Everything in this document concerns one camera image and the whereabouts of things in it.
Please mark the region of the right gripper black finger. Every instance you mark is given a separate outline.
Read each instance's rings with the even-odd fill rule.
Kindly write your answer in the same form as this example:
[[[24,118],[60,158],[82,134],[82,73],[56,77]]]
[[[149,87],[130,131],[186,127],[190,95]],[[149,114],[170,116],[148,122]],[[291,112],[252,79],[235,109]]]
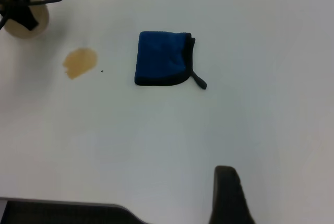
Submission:
[[[214,170],[212,213],[209,223],[252,223],[241,179],[230,166]]]

